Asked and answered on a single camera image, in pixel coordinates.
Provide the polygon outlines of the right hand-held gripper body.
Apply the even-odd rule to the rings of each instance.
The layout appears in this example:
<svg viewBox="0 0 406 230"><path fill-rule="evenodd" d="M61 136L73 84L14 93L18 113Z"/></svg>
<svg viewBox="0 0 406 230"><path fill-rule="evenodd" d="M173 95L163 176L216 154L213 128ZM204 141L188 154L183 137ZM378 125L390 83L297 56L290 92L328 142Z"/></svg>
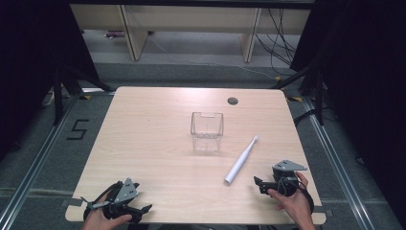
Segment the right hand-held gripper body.
<svg viewBox="0 0 406 230"><path fill-rule="evenodd" d="M282 196L293 196L299 187L296 171L306 171L307 167L284 159L272 166L277 191Z"/></svg>

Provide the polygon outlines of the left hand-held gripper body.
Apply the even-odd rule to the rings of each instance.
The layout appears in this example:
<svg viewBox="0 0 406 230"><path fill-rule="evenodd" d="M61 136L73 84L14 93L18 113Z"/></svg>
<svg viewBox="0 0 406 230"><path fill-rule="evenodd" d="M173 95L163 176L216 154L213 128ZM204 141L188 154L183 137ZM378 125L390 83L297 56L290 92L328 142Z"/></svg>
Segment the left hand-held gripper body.
<svg viewBox="0 0 406 230"><path fill-rule="evenodd" d="M83 212L83 219L86 219L91 210L102 209L107 219L116 219L127 212L129 203L138 196L138 183L133 183L130 178L125 182L118 181L104 190L94 201L88 201L84 197L86 209Z"/></svg>

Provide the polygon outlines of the white electric toothbrush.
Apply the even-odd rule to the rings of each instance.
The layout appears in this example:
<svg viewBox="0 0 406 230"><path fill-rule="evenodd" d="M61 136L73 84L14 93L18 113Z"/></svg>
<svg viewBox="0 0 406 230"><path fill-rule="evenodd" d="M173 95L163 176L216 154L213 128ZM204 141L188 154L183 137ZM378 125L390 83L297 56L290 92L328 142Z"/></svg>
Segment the white electric toothbrush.
<svg viewBox="0 0 406 230"><path fill-rule="evenodd" d="M238 157L238 159L235 162L235 164L233 165L233 167L229 170L229 172L225 176L224 181L228 185L231 185L233 183L233 181L235 180L238 172L240 171L240 169L244 165L246 159L248 158L252 147L255 145L255 143L258 141L258 139L259 139L259 137L258 137L258 135L256 135L253 138L253 140L251 141L251 143L247 146L247 148L240 154L240 156Z"/></svg>

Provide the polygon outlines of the clear plastic container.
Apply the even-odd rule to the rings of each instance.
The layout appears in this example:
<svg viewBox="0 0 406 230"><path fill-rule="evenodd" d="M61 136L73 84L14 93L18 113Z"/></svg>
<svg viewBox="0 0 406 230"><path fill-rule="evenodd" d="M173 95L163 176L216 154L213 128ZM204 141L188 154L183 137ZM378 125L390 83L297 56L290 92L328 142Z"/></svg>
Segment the clear plastic container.
<svg viewBox="0 0 406 230"><path fill-rule="evenodd" d="M219 151L223 130L222 113L193 112L191 121L193 149Z"/></svg>

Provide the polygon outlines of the person's right hand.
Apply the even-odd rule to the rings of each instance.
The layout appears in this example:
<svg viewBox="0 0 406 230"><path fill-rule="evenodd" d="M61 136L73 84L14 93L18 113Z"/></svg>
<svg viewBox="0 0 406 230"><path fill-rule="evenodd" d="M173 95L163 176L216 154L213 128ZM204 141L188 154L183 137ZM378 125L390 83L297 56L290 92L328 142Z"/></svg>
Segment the person's right hand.
<svg viewBox="0 0 406 230"><path fill-rule="evenodd" d="M279 202L275 209L284 210L294 220L299 230L315 230L310 205L301 190L297 190L292 196L279 195L272 189L267 193Z"/></svg>

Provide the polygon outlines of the person's left hand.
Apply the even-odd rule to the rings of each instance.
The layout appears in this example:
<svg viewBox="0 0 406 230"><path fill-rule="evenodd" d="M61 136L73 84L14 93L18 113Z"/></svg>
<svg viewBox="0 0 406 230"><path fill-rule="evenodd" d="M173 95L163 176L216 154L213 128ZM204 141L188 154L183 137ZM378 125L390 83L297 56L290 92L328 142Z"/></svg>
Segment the person's left hand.
<svg viewBox="0 0 406 230"><path fill-rule="evenodd" d="M107 219L102 209L91 210L80 230L114 230L116 227L128 223L131 219L131 215Z"/></svg>

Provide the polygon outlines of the black metal stand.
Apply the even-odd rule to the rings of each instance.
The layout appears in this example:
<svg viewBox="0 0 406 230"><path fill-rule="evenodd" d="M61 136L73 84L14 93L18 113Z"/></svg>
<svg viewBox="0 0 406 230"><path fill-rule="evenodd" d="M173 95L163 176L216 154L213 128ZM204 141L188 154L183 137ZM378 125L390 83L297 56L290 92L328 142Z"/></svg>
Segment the black metal stand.
<svg viewBox="0 0 406 230"><path fill-rule="evenodd" d="M91 84L98 86L104 92L114 92L115 88L100 81L98 74L94 76L88 75L78 68L69 65L60 65L55 70L53 76L53 89L55 96L55 120L54 125L57 125L64 114L62 102L62 87L65 87L70 95L78 96L83 93L78 80L85 80Z"/></svg>
<svg viewBox="0 0 406 230"><path fill-rule="evenodd" d="M300 70L293 76L277 82L275 85L271 86L271 89L282 89L288 84L297 81L300 78L304 78L300 86L299 92L302 96L314 94L315 107L310 110L311 114L314 114L316 120L322 126L323 121L323 75L321 69L317 67L314 63L309 64L304 69Z"/></svg>

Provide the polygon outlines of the black curtain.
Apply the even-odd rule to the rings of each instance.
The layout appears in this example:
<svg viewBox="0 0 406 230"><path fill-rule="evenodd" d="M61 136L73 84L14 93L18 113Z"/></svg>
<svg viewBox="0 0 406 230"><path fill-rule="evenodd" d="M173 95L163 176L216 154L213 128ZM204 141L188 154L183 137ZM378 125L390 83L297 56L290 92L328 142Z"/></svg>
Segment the black curtain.
<svg viewBox="0 0 406 230"><path fill-rule="evenodd" d="M348 136L406 228L406 0L315 0L291 68L323 60L327 92Z"/></svg>
<svg viewBox="0 0 406 230"><path fill-rule="evenodd" d="M0 160L54 83L55 73L99 76L65 0L0 0Z"/></svg>

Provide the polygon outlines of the light wooden shelf unit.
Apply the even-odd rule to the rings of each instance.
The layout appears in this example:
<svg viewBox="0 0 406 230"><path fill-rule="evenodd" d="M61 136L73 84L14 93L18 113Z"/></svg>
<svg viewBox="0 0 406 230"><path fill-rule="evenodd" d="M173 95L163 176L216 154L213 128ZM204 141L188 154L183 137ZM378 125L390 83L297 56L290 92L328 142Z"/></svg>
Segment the light wooden shelf unit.
<svg viewBox="0 0 406 230"><path fill-rule="evenodd" d="M244 62L251 60L255 35L300 35L308 10L215 7L152 7L73 4L82 30L122 31L130 57L141 57L148 32L228 33L240 35Z"/></svg>

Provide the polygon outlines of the metal floor rail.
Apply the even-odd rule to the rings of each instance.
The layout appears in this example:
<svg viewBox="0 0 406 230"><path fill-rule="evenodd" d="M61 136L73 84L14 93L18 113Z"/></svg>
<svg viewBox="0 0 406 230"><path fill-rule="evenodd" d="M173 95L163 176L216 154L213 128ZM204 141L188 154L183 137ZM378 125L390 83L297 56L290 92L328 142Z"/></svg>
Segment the metal floor rail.
<svg viewBox="0 0 406 230"><path fill-rule="evenodd" d="M46 139L42 142L40 149L34 155L29 168L25 171L24 177L15 188L0 189L0 195L8 193L10 199L0 213L0 230L9 230L23 206L30 190L42 170L52 147L55 145L58 135L62 131L65 121L68 118L73 106L76 104L78 96L71 96L62 107L62 115L56 123L52 123Z"/></svg>
<svg viewBox="0 0 406 230"><path fill-rule="evenodd" d="M344 165L341 162L337 151L327 134L325 127L320 124L319 119L315 115L311 115L310 121L325 150L330 165L333 168L333 171L355 216L355 219L358 222L360 229L375 230L375 226L372 223L372 219L367 211L367 208L361 200L360 195L356 192L355 187L350 180L350 176L344 168Z"/></svg>

